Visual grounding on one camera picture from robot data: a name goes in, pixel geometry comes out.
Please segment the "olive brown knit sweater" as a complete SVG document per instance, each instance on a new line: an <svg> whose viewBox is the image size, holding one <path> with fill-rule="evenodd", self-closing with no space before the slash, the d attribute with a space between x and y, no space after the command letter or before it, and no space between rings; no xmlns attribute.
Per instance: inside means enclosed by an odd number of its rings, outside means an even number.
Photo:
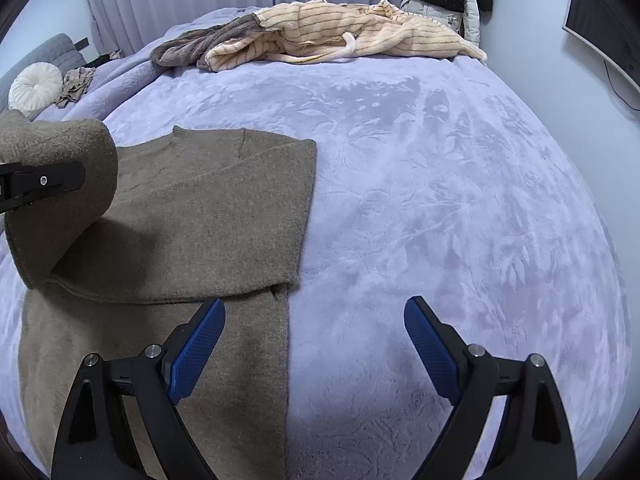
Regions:
<svg viewBox="0 0 640 480"><path fill-rule="evenodd" d="M4 218L26 285L18 374L36 456L52 464L80 360L130 356L209 297L227 325L180 414L225 479L285 475L288 290L316 176L311 140L186 130L129 148L103 122L1 117L1 158L78 160L86 180Z"/></svg>

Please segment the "round white pleated cushion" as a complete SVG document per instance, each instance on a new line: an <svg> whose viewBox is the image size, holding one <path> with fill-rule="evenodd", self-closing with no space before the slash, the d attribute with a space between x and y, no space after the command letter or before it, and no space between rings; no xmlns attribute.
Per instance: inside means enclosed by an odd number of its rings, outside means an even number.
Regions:
<svg viewBox="0 0 640 480"><path fill-rule="evenodd" d="M61 94L63 76L51 63L37 62L25 67L11 84L8 96L10 110L25 116L39 114Z"/></svg>

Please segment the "small beige crumpled cloth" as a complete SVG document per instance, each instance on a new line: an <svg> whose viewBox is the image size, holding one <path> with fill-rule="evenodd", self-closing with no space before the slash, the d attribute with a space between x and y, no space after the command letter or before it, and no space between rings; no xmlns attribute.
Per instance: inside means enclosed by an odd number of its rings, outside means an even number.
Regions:
<svg viewBox="0 0 640 480"><path fill-rule="evenodd" d="M57 108L65 108L68 104L77 103L87 92L96 70L93 67L80 66L69 70L63 77L62 90L54 104Z"/></svg>

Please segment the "grey quilted headboard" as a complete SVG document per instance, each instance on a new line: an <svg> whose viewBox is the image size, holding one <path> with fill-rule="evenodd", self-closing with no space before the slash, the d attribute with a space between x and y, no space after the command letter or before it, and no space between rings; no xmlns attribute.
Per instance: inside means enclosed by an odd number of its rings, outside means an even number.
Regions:
<svg viewBox="0 0 640 480"><path fill-rule="evenodd" d="M0 79L1 111L9 109L9 91L15 77L25 67L38 62L46 62L56 66L63 75L69 70L85 65L85 58L76 49L75 44L66 34L57 34L26 54L16 62Z"/></svg>

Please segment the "dark brown knit garment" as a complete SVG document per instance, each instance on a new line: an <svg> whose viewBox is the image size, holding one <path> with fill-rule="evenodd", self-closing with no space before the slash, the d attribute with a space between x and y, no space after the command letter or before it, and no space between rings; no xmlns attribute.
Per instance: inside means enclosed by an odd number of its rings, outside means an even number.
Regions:
<svg viewBox="0 0 640 480"><path fill-rule="evenodd" d="M189 30L163 42L151 52L151 61L160 67L196 66L200 70L209 70L205 55L210 49L225 41L261 31L257 16L245 14L228 23Z"/></svg>

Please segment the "lavender plush bed blanket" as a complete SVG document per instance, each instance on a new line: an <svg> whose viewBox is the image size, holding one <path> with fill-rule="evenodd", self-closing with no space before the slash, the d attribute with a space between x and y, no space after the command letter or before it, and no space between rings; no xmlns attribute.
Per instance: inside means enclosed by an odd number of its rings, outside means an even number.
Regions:
<svg viewBox="0 0 640 480"><path fill-rule="evenodd" d="M449 404L402 322L414 295L495 356L544 356L578 468L599 451L631 361L620 265L577 168L484 64L378 56L162 73L142 49L100 66L78 107L119 145L175 126L317 143L290 298L290 478L416 471Z"/></svg>

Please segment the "cream striped garment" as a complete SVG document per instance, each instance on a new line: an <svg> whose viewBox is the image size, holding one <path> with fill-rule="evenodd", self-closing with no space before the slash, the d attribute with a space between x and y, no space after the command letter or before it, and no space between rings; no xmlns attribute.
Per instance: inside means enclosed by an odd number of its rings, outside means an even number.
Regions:
<svg viewBox="0 0 640 480"><path fill-rule="evenodd" d="M254 60L308 65L371 55L455 58L487 61L486 53L442 23L400 10L387 0L377 4L326 0L279 3L251 18L257 28L235 32L211 47L204 66L231 70Z"/></svg>

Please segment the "wall mounted curved monitor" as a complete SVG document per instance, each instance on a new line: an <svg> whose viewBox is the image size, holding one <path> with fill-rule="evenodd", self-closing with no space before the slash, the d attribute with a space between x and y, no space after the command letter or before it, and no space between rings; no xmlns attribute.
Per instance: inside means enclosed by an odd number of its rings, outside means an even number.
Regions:
<svg viewBox="0 0 640 480"><path fill-rule="evenodd" d="M603 0L570 0L563 29L603 58L608 82L612 66L639 92L639 40Z"/></svg>

